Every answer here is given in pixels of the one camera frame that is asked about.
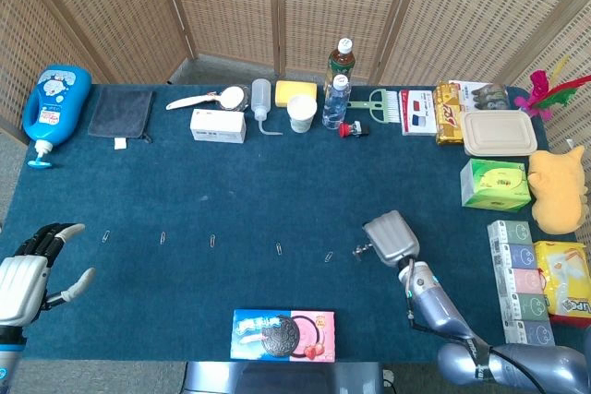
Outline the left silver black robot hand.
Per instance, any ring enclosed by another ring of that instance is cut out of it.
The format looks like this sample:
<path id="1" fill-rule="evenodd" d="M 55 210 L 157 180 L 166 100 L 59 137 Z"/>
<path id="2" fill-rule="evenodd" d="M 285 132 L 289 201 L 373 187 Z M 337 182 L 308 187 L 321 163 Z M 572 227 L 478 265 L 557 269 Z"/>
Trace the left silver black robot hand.
<path id="1" fill-rule="evenodd" d="M 83 232 L 82 223 L 52 223 L 40 228 L 1 263 L 1 325 L 24 328 L 41 311 L 69 303 L 81 296 L 93 281 L 96 269 L 86 269 L 69 288 L 47 292 L 54 263 L 65 244 Z"/>

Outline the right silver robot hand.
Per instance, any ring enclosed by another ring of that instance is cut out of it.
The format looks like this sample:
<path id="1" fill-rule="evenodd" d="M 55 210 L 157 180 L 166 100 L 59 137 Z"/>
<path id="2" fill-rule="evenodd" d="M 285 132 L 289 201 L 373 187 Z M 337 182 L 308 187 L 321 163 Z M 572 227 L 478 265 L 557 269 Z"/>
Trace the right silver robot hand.
<path id="1" fill-rule="evenodd" d="M 398 210 L 365 223 L 363 230 L 380 260 L 390 268 L 402 270 L 419 254 L 416 235 Z"/>

